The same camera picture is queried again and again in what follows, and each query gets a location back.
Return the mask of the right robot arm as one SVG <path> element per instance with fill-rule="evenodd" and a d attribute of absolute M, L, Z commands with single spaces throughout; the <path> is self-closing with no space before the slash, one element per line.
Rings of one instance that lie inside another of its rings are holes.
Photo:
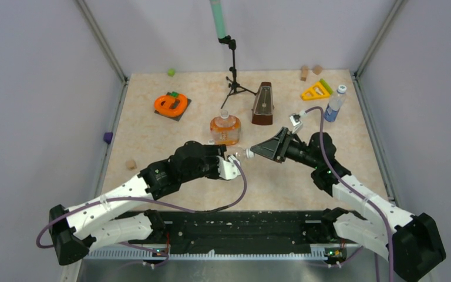
<path fill-rule="evenodd" d="M 282 163 L 292 160 L 313 168 L 316 187 L 353 208 L 330 210 L 321 235 L 328 242 L 340 238 L 392 263 L 405 281 L 420 281 L 446 258 L 435 220 L 415 215 L 384 199 L 361 183 L 335 158 L 336 147 L 326 132 L 316 132 L 308 143 L 283 127 L 274 137 L 250 147 L 252 154 Z"/>

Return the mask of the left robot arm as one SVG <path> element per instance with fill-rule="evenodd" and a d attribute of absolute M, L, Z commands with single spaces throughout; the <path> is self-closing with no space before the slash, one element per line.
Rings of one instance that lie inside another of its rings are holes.
<path fill-rule="evenodd" d="M 130 240 L 157 243 L 165 224 L 155 210 L 130 218 L 123 213 L 142 203 L 160 204 L 183 183 L 202 177 L 231 180 L 240 175 L 239 160 L 224 145 L 188 141 L 166 159 L 149 164 L 119 187 L 77 206 L 59 204 L 49 211 L 47 231 L 59 265 L 67 266 L 90 251 Z"/>

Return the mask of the white blue Pocari cap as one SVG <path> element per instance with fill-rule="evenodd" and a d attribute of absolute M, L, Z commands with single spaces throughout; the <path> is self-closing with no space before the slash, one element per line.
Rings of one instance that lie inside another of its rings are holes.
<path fill-rule="evenodd" d="M 245 157 L 246 157 L 247 159 L 251 159 L 251 158 L 254 158 L 254 157 L 255 157 L 255 154 L 254 154 L 254 152 L 252 152 L 250 149 L 246 149 L 246 150 L 245 150 Z"/>

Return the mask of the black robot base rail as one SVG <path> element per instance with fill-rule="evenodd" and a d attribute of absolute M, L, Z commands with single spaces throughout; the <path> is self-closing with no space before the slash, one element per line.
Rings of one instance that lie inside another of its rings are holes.
<path fill-rule="evenodd" d="M 222 211 L 201 214 L 161 211 L 156 234 L 129 239 L 171 259 L 320 260 L 337 267 L 363 249 L 329 230 L 329 220 L 343 210 Z"/>

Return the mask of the clear bottle blue cap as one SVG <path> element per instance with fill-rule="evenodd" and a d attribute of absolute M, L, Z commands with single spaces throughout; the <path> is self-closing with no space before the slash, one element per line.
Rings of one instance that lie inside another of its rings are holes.
<path fill-rule="evenodd" d="M 226 151 L 226 158 L 234 156 L 237 160 L 244 160 L 247 156 L 247 150 L 242 147 L 228 147 Z"/>

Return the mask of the orange clear plastic bottle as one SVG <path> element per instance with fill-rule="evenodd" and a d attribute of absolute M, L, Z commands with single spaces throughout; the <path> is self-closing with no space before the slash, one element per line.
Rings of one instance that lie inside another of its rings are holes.
<path fill-rule="evenodd" d="M 221 110 L 210 122 L 211 138 L 216 145 L 236 145 L 240 141 L 240 132 L 240 119 L 227 110 Z"/>

